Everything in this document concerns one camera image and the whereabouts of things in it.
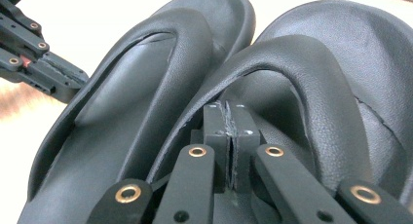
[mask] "black flip-flop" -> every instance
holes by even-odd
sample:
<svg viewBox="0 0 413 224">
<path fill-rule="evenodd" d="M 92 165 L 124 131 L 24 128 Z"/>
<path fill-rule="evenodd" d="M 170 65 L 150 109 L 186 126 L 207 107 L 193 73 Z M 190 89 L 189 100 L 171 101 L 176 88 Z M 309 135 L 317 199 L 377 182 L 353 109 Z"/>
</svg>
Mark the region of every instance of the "black flip-flop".
<svg viewBox="0 0 413 224">
<path fill-rule="evenodd" d="M 363 120 L 369 149 L 369 154 L 363 157 L 371 161 L 373 182 L 404 205 L 411 206 L 413 29 L 382 10 L 328 0 L 305 4 L 285 13 L 267 27 L 257 42 L 297 34 L 320 40 L 336 57 Z M 306 144 L 305 133 L 297 128 L 299 125 L 291 125 L 294 123 L 291 120 L 296 120 L 299 114 L 295 97 L 288 91 L 288 82 L 257 75 L 245 80 L 241 87 L 244 88 L 242 99 L 251 108 L 265 119 L 271 119 L 274 126 L 296 142 Z M 246 91 L 263 87 L 267 89 L 259 99 Z"/>
<path fill-rule="evenodd" d="M 145 179 L 205 76 L 253 30 L 247 0 L 173 0 L 130 30 L 46 136 L 19 223 L 85 223 L 111 185 Z"/>
<path fill-rule="evenodd" d="M 190 131 L 199 125 L 196 116 L 199 116 L 203 106 L 210 102 L 216 101 L 213 105 L 219 106 L 222 111 L 223 119 L 229 123 L 226 130 L 230 130 L 232 137 L 239 137 L 243 134 L 237 129 L 231 130 L 233 119 L 231 108 L 226 107 L 226 102 L 239 103 L 252 115 L 254 110 L 243 102 L 244 99 L 229 95 L 227 91 L 238 87 L 237 83 L 242 82 L 243 79 L 254 77 L 262 71 L 266 72 L 264 74 L 281 75 L 290 82 L 291 88 L 294 89 L 300 102 L 303 128 L 311 148 L 297 149 L 294 148 L 295 144 L 284 146 L 291 148 L 303 163 L 315 164 L 313 173 L 324 187 L 334 193 L 339 183 L 347 178 L 371 181 L 367 139 L 349 84 L 330 50 L 320 41 L 301 35 L 283 36 L 255 43 L 232 56 L 206 79 L 170 132 L 152 166 L 147 181 L 156 182 L 171 172 L 177 154 L 188 142 Z M 263 90 L 256 89 L 253 94 L 261 96 Z M 282 140 L 287 142 L 285 136 L 278 139 L 279 133 L 268 131 L 277 129 L 271 127 L 271 124 L 266 127 L 265 119 L 264 121 L 259 121 L 257 118 L 254 120 L 258 130 L 264 135 L 264 143 L 278 143 Z M 275 138 L 266 137 L 271 133 L 274 133 Z M 258 147 L 253 144 L 247 146 L 252 148 L 250 150 Z M 253 192 L 243 190 L 237 183 L 241 179 L 248 180 L 248 178 L 239 176 L 239 169 L 249 165 L 249 162 L 239 160 L 245 157 L 246 149 L 242 147 L 246 145 L 242 146 L 239 141 L 233 141 L 230 147 L 231 149 L 226 150 L 227 154 L 231 154 L 227 155 L 227 162 L 232 162 L 232 164 L 227 163 L 225 169 L 228 172 L 227 178 L 229 177 L 227 181 L 230 180 L 230 182 L 227 183 L 224 193 L 214 195 L 213 222 L 257 223 L 256 218 L 260 215 L 257 216 L 254 213 L 261 208 L 268 208 L 266 210 L 269 211 L 264 216 L 270 218 L 268 220 L 275 221 L 277 214 L 274 213 L 277 211 L 274 207 L 265 203 L 261 204 L 261 207 L 253 205 Z M 310 154 L 311 161 L 300 157 L 305 153 Z M 338 212 L 342 211 L 337 204 L 329 208 L 337 208 Z M 315 220 L 317 216 L 308 218 L 308 220 Z"/>
</svg>

